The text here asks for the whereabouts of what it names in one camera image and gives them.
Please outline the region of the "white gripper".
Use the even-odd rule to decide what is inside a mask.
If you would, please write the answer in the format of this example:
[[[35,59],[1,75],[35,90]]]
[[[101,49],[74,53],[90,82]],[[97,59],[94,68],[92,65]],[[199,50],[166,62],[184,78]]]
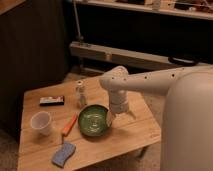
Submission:
[[[113,104],[112,102],[110,102],[109,103],[109,109],[110,109],[110,112],[114,116],[117,116],[118,114],[125,113],[125,114],[131,116],[133,119],[136,118],[134,113],[130,110],[128,101],[124,101],[124,102],[119,103],[119,104]]]

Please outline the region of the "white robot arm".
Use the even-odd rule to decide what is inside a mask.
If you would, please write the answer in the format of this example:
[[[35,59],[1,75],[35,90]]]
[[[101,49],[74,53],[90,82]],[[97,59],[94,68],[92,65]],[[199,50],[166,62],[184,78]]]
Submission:
[[[130,74],[117,66],[100,77],[114,114],[128,110],[128,91],[166,97],[160,171],[213,171],[213,65]]]

